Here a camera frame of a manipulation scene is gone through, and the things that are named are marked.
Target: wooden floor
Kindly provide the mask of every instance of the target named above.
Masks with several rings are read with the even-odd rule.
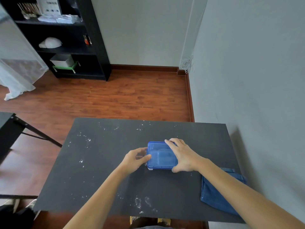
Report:
[[[4,101],[8,90],[0,86],[0,111],[16,113],[60,143],[75,117],[190,121],[185,77],[175,73],[113,70],[105,82],[56,79],[48,72],[35,87],[32,92]],[[59,148],[21,135],[12,149],[0,166],[0,193],[39,195]],[[62,228],[70,217],[44,212],[34,228]],[[126,228],[128,222],[126,217],[112,217],[105,228]],[[200,222],[194,223],[190,227],[201,228]]]

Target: human hand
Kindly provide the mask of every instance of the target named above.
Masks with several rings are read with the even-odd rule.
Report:
[[[125,155],[125,158],[118,168],[120,168],[126,175],[135,172],[140,165],[144,164],[152,157],[151,154],[145,156],[146,149],[147,147],[130,150],[128,154]]]
[[[198,170],[197,163],[204,158],[195,153],[183,140],[171,138],[170,140],[165,140],[165,143],[172,149],[178,159],[178,165],[172,169],[173,173]]]

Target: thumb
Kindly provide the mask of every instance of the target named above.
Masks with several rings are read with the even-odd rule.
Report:
[[[151,155],[151,154],[148,154],[148,155],[144,156],[143,158],[139,159],[138,161],[139,161],[140,164],[144,164],[145,162],[147,162],[148,160],[150,160],[151,157],[152,157],[152,155]]]
[[[179,171],[182,171],[182,169],[181,169],[179,164],[172,168],[172,172],[173,173],[178,173]]]

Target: black table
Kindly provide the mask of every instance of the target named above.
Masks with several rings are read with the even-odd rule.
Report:
[[[225,124],[76,118],[34,209],[77,212],[129,150],[172,137],[184,139],[219,167],[240,173]],[[119,186],[110,214],[244,222],[201,202],[200,194],[198,172],[150,171],[142,165]]]
[[[28,134],[23,132],[23,130],[27,128],[28,130],[36,133],[39,136],[35,136],[32,134]],[[43,132],[34,128],[30,124],[24,122],[19,117],[16,116],[15,113],[11,112],[0,112],[0,164],[5,159],[5,157],[10,152],[10,147],[14,144],[14,142],[18,139],[21,134],[25,134],[28,136],[36,137],[43,140],[48,140],[51,143],[62,147],[62,144],[55,141],[48,135],[45,135]],[[34,199],[37,198],[35,195],[12,195],[12,194],[0,194],[0,198],[27,198]]]

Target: blue container lid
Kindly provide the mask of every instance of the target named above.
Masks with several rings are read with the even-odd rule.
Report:
[[[148,142],[146,154],[151,154],[148,169],[172,169],[178,164],[176,155],[164,141]]]

